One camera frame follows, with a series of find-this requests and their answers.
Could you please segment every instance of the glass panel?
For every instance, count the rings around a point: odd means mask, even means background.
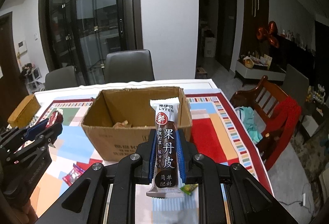
[[[91,84],[103,84],[108,53],[120,51],[116,0],[76,0],[77,26]]]
[[[84,83],[81,67],[72,39],[70,0],[49,0],[50,29],[53,49],[60,67],[74,65],[80,82]]]

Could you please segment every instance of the fruit leather bar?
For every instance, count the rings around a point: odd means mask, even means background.
[[[179,99],[150,100],[155,110],[156,162],[151,189],[147,196],[155,198],[182,197],[178,188],[176,130]]]

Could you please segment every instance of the human hand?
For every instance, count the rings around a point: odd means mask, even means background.
[[[21,210],[13,208],[13,211],[22,224],[34,224],[38,219],[30,200],[22,207]]]

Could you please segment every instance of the teal cloth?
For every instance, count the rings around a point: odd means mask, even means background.
[[[238,116],[240,117],[240,119],[242,120],[242,123],[246,128],[252,142],[254,144],[257,144],[263,137],[259,133],[257,129],[257,125],[255,124],[254,110],[251,107],[245,107],[245,106],[237,107],[235,110]]]

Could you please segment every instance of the metal screw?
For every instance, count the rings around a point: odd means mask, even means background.
[[[102,168],[101,163],[95,163],[95,164],[92,165],[93,170],[100,170],[101,168]]]
[[[203,154],[195,154],[194,155],[194,158],[196,159],[196,160],[202,160],[202,159],[204,159],[204,155]]]
[[[232,166],[235,170],[240,170],[242,167],[240,163],[233,163]]]
[[[139,154],[131,154],[130,155],[130,159],[131,160],[137,160],[138,158],[140,158],[140,155]]]

